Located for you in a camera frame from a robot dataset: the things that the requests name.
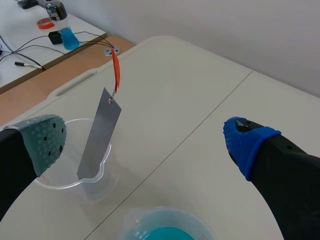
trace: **measuring cup with blue liquid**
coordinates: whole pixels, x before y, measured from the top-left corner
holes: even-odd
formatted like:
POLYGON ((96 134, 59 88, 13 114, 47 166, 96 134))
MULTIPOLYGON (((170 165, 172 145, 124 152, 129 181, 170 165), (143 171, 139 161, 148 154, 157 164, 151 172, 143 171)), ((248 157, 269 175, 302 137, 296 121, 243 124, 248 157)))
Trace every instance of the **measuring cup with blue liquid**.
POLYGON ((216 240, 203 221, 176 208, 134 209, 124 224, 131 228, 124 226, 120 240, 216 240))

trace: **table surface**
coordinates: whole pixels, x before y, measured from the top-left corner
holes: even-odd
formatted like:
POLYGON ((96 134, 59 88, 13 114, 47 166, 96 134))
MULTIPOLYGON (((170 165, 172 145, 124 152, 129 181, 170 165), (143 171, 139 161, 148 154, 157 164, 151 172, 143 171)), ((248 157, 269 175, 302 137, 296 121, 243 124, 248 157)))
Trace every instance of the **table surface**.
MULTIPOLYGON (((36 22, 42 18, 47 17, 48 14, 46 10, 41 6, 34 6, 29 9, 22 9, 17 5, 17 2, 14 0, 0 0, 0 35, 3 37, 4 41, 9 45, 11 49, 16 50, 20 46, 34 38, 40 36, 47 36, 49 32, 57 30, 56 27, 44 30, 41 30, 37 27, 36 22)), ((71 29, 74 33, 86 31, 99 36, 103 36, 105 34, 104 31, 71 14, 68 15, 68 18, 71 29)), ((97 39, 97 36, 88 33, 76 34, 76 37, 81 42, 87 42, 97 39)), ((0 44, 2 45, 3 50, 8 51, 7 47, 3 44, 1 40, 0 44)), ((50 47, 55 50, 59 50, 63 53, 70 52, 69 50, 66 50, 62 44, 53 45, 48 37, 36 39, 28 43, 26 47, 30 45, 50 47)), ((61 53, 51 49, 37 46, 33 46, 25 50, 22 50, 20 53, 36 60, 45 68, 52 67, 52 65, 61 62, 68 56, 64 56, 61 53)), ((40 69, 34 69, 30 67, 19 67, 14 64, 15 62, 34 64, 32 61, 15 54, 5 57, 3 60, 1 60, 0 93, 1 88, 5 90, 7 90, 9 86, 12 88, 12 86, 24 82, 26 79, 29 79, 30 77, 33 77, 36 74, 41 73, 42 71, 40 69)))
MULTIPOLYGON (((106 39, 112 45, 119 47, 121 53, 134 46, 118 36, 109 36, 106 39)), ((105 46, 97 44, 89 46, 63 62, 0 94, 0 126, 41 103, 53 90, 78 75, 112 60, 110 56, 105 56, 105 49, 105 46)))
MULTIPOLYGON (((230 117, 245 117, 320 156, 320 99, 172 37, 146 40, 119 61, 122 113, 112 146, 120 180, 113 194, 83 205, 32 183, 3 218, 1 239, 117 240, 128 210, 158 206, 195 213, 218 240, 283 239, 266 202, 230 159, 222 128, 230 117)), ((92 118, 102 89, 114 87, 111 62, 94 71, 21 119, 92 118)))

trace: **metal plate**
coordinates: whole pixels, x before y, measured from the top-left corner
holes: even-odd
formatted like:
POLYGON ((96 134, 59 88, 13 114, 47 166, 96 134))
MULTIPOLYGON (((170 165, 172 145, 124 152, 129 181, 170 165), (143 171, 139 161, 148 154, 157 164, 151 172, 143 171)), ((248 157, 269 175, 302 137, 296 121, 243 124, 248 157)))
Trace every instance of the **metal plate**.
MULTIPOLYGON (((117 47, 117 46, 114 47, 115 55, 118 55, 120 53, 120 51, 121 51, 121 49, 119 47, 117 47)), ((111 48, 110 47, 107 47, 104 50, 104 55, 111 57, 111 48)))
POLYGON ((91 179, 98 174, 100 163, 116 127, 121 108, 116 101, 109 104, 110 97, 111 95, 104 88, 76 173, 79 180, 91 179))

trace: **white wall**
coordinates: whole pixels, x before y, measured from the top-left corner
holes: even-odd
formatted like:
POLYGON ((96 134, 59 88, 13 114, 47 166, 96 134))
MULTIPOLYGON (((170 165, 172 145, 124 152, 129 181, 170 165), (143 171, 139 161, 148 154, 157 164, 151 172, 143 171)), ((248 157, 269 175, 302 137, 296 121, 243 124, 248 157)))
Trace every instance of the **white wall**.
POLYGON ((68 12, 134 43, 176 36, 320 97, 320 0, 63 3, 68 12))

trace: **blue liquid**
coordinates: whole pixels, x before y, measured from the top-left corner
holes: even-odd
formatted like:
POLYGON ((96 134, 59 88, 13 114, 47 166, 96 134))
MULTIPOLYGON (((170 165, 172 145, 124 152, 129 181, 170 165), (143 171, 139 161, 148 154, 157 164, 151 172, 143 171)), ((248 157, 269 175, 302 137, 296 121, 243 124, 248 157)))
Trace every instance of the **blue liquid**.
POLYGON ((175 227, 161 227, 150 232, 143 240, 194 240, 189 234, 175 227))
POLYGON ((61 34, 62 43, 65 49, 73 50, 79 47, 79 41, 69 27, 65 27, 61 29, 59 32, 61 34))

